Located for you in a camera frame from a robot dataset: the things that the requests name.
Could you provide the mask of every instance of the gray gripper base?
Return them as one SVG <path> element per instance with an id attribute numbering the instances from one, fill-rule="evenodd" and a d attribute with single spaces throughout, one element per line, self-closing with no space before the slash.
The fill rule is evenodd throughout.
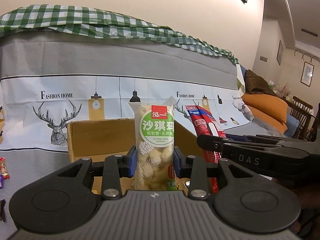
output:
<path id="1" fill-rule="evenodd" d="M 58 235 L 23 230 L 10 240 L 297 240 L 289 230 L 251 235 L 222 223 L 204 201 L 187 198 L 183 191 L 134 191 L 105 201 L 81 227 Z"/>

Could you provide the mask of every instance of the brown blanket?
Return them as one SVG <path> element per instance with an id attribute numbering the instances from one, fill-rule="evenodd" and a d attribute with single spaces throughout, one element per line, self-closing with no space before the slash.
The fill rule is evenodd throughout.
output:
<path id="1" fill-rule="evenodd" d="M 276 96 L 268 83 L 260 76 L 256 75 L 251 70 L 247 69 L 244 75 L 245 91 L 250 94 L 267 94 Z"/>

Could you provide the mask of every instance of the red logo square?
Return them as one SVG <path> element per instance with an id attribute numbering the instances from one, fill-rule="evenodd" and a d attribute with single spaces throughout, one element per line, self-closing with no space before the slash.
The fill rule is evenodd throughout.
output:
<path id="1" fill-rule="evenodd" d="M 151 106 L 152 119 L 168 119 L 166 106 Z"/>

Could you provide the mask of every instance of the air vent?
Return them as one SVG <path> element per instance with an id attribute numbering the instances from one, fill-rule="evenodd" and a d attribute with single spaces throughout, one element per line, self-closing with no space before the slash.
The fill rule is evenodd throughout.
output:
<path id="1" fill-rule="evenodd" d="M 304 32 L 304 33 L 308 33 L 308 34 L 310 34 L 310 35 L 312 35 L 312 36 L 318 37 L 318 34 L 315 34 L 315 33 L 313 33 L 313 32 L 307 31 L 307 30 L 305 30 L 305 29 L 301 29 L 301 31 Z"/>
<path id="2" fill-rule="evenodd" d="M 262 60 L 262 61 L 264 61 L 264 62 L 268 62 L 268 58 L 267 58 L 267 57 L 261 56 L 261 57 L 260 57 L 260 60 Z"/>

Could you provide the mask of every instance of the ceiling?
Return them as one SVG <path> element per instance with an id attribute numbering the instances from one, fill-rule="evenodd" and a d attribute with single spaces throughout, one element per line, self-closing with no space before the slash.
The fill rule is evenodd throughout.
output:
<path id="1" fill-rule="evenodd" d="M 279 21 L 285 44 L 320 57 L 320 0 L 265 0 L 264 17 Z M 312 36 L 301 29 L 318 34 Z"/>

